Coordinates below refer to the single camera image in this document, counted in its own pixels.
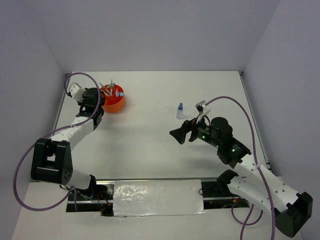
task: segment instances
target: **gray wall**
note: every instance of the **gray wall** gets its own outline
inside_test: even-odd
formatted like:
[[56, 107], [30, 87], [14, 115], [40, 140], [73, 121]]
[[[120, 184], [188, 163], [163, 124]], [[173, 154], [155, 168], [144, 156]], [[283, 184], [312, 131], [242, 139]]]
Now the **gray wall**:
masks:
[[244, 83], [276, 173], [314, 199], [304, 240], [320, 235], [320, 1], [281, 0]]
[[[24, 151], [53, 127], [63, 89], [63, 73], [44, 40], [16, 0], [0, 7], [0, 233], [9, 240], [20, 205], [12, 190]], [[21, 166], [18, 192], [24, 199], [31, 156]]]
[[244, 70], [279, 0], [24, 0], [62, 69]]

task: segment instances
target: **orange bucket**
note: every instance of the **orange bucket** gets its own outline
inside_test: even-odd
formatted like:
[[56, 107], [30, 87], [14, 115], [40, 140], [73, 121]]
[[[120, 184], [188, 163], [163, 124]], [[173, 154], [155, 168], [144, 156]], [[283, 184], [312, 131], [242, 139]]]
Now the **orange bucket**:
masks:
[[117, 89], [119, 93], [120, 92], [124, 93], [124, 90], [122, 89], [122, 87], [120, 87], [119, 85], [115, 85], [112, 89], [111, 96], [105, 94], [105, 101], [104, 101], [104, 105], [102, 106], [102, 109], [106, 113], [116, 114], [125, 106], [125, 103], [126, 103], [125, 96], [116, 96]]

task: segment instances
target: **robotic arm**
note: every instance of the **robotic arm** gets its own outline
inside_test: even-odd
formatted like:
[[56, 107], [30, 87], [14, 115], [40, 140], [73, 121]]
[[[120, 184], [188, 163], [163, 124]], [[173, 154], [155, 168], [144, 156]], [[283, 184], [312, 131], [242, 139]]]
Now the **robotic arm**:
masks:
[[286, 236], [293, 238], [311, 217], [312, 197], [306, 192], [300, 194], [286, 185], [260, 162], [256, 164], [250, 150], [233, 137], [233, 129], [225, 118], [215, 117], [207, 125], [203, 118], [203, 103], [205, 102], [196, 105], [198, 117], [186, 120], [180, 128], [170, 131], [169, 134], [183, 144], [187, 133], [191, 132], [189, 142], [200, 139], [216, 147], [220, 160], [233, 169], [225, 171], [218, 178], [221, 187], [271, 215], [268, 193], [258, 171], [260, 168], [271, 191], [276, 227]]
[[96, 178], [73, 169], [71, 151], [88, 134], [93, 132], [102, 120], [105, 95], [101, 92], [98, 110], [93, 118], [98, 103], [97, 88], [82, 88], [72, 83], [68, 95], [80, 106], [79, 113], [71, 123], [71, 128], [60, 131], [50, 138], [40, 138], [35, 142], [31, 166], [31, 178], [36, 181], [76, 187], [83, 195], [96, 193]]

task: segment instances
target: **bottle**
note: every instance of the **bottle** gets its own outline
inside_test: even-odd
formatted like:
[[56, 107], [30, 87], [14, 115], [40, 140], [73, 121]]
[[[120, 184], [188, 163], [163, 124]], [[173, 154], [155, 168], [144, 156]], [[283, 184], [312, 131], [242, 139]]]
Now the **bottle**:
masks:
[[177, 110], [176, 110], [176, 118], [177, 118], [177, 119], [182, 119], [182, 113], [183, 113], [183, 111], [184, 111], [184, 106], [183, 106], [183, 104], [180, 102], [180, 104], [179, 104], [179, 106], [178, 106], [178, 108], [177, 108]]

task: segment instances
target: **red container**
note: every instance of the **red container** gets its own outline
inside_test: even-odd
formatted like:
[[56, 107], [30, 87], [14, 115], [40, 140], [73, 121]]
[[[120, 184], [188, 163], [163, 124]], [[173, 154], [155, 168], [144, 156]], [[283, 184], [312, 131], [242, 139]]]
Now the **red container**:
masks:
[[112, 89], [112, 95], [109, 96], [108, 94], [105, 95], [105, 101], [104, 105], [102, 106], [102, 109], [106, 113], [110, 114], [116, 114], [118, 113], [121, 109], [124, 108], [126, 99], [125, 96], [116, 96], [116, 89], [118, 89], [119, 93], [122, 92], [124, 93], [124, 90], [122, 87], [119, 85], [115, 85]]

